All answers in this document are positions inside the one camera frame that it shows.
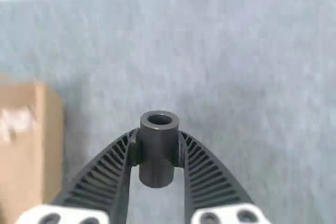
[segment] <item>brown cardboard box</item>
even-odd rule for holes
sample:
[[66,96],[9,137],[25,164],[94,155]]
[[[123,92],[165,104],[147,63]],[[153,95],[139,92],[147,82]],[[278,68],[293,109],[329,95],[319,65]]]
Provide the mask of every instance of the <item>brown cardboard box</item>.
[[32,116],[29,129],[0,135],[1,224],[14,224],[24,211],[49,203],[61,190],[62,107],[43,83],[0,85],[0,120],[4,110],[24,110]]

